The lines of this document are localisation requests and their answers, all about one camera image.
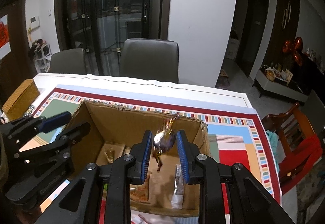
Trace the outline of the white bread snack packet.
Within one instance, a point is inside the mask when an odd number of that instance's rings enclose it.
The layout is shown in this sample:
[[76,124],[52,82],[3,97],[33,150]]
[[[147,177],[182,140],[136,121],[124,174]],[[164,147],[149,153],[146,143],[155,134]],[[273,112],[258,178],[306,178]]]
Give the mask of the white bread snack packet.
[[132,224],[151,224],[148,220],[146,220],[142,215],[136,215],[132,217]]

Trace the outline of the left grey dining chair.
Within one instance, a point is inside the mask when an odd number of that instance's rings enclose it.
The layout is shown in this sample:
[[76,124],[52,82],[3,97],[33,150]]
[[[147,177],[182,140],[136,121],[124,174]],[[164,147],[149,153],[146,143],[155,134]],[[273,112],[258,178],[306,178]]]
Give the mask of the left grey dining chair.
[[85,51],[82,48],[74,48],[53,54],[49,73],[87,74]]

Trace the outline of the silver snack bar wrapper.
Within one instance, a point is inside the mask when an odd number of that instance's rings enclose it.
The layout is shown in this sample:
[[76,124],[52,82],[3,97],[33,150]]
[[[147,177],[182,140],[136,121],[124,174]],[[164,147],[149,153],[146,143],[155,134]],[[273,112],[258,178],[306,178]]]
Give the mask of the silver snack bar wrapper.
[[181,165],[177,164],[174,177],[174,189],[171,197],[171,206],[173,209],[183,208],[184,185],[185,183],[182,175]]

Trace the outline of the right grey dining chair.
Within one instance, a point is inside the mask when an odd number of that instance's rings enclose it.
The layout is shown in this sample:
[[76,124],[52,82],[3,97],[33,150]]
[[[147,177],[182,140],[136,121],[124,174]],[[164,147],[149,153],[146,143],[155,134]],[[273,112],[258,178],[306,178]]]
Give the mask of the right grey dining chair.
[[179,45],[168,40],[125,40],[119,76],[160,82],[179,82]]

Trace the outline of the woven wicker box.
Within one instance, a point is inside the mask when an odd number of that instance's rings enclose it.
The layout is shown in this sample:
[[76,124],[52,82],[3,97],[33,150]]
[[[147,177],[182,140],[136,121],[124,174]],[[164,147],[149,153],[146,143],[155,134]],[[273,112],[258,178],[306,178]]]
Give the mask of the woven wicker box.
[[16,120],[23,116],[39,95],[40,92],[34,80],[26,79],[10,95],[2,110],[10,121]]

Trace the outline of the red foil balloon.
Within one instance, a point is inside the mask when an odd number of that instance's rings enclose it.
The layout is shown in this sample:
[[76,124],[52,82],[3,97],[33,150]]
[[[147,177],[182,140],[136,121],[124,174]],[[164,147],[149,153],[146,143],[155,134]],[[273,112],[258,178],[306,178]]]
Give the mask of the red foil balloon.
[[290,53],[294,61],[299,65],[302,66],[302,58],[300,52],[303,48],[303,40],[301,37],[297,37],[293,42],[291,40],[286,40],[282,47],[283,53]]

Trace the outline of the white low side table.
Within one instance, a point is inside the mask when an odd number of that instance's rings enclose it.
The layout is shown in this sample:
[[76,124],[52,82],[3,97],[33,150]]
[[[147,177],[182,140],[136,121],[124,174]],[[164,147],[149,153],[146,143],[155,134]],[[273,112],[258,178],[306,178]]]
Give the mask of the white low side table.
[[254,79],[254,83],[260,91],[260,96],[275,96],[285,97],[290,100],[295,100],[301,103],[305,103],[308,99],[307,95],[304,95],[298,91],[295,91],[282,84],[270,81],[260,70],[257,71],[257,75]]

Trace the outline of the dark wooden entrance door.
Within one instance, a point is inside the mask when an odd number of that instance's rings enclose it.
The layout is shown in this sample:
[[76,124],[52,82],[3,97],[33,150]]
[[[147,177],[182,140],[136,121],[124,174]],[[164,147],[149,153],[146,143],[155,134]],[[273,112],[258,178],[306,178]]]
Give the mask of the dark wooden entrance door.
[[1,9],[1,17],[8,15],[8,30],[11,52],[1,60],[1,105],[26,79],[36,74],[30,49],[25,19],[26,0],[7,0]]

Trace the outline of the olive gold snack packet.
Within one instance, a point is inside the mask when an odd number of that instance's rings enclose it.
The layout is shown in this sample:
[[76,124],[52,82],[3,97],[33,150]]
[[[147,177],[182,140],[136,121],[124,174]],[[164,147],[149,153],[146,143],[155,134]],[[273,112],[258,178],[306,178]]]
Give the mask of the olive gold snack packet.
[[115,150],[113,147],[109,147],[104,150],[104,156],[107,164],[112,164],[115,160]]

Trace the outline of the gold fortune biscuits bag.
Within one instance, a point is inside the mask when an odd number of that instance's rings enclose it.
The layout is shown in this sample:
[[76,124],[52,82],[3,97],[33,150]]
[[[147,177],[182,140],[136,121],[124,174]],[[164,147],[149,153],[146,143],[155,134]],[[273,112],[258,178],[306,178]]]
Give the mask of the gold fortune biscuits bag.
[[147,176],[144,184],[130,185],[129,193],[130,193],[131,200],[135,202],[145,203],[145,204],[149,203],[149,180],[150,180],[150,174]]

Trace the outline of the gold twisted candy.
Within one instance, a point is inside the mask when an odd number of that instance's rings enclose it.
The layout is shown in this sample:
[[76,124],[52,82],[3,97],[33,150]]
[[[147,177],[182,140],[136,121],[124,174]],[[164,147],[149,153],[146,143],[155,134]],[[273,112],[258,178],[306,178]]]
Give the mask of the gold twisted candy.
[[179,114],[175,114],[172,118],[167,119],[154,135],[152,156],[158,165],[158,172],[163,166],[162,154],[170,151],[175,144],[177,132],[172,126],[179,117]]

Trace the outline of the patterned tile placemat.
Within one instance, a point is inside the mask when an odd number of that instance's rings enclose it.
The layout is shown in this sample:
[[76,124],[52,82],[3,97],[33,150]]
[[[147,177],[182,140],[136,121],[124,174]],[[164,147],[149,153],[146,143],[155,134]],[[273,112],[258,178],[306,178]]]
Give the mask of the patterned tile placemat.
[[29,108],[26,110],[26,112],[23,114],[23,117],[33,115],[34,110],[35,110],[35,106],[31,104]]

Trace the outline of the white wall intercom panel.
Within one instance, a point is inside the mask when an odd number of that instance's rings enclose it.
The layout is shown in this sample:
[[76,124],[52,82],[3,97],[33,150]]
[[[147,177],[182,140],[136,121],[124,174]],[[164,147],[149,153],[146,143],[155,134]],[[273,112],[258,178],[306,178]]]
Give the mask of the white wall intercom panel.
[[34,30],[40,27],[40,21],[38,16],[30,18],[30,29]]

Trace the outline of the grey dining chair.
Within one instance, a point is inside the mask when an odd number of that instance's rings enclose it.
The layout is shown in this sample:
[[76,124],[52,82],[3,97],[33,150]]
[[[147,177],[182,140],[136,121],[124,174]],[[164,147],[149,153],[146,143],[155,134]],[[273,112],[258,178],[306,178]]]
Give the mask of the grey dining chair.
[[168,40],[125,40],[119,76],[160,82],[179,82],[179,45]]
[[82,48],[74,48],[53,54],[49,73],[87,74],[85,51]]

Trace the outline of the red wooden chair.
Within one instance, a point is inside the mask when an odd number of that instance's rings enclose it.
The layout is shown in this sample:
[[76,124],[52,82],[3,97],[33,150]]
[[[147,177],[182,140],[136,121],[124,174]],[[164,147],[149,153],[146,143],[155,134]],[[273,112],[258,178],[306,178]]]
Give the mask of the red wooden chair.
[[276,133],[284,150],[279,163],[279,181],[285,194],[306,176],[322,157],[321,142],[309,119],[294,104],[287,112],[268,114],[262,119],[265,130]]

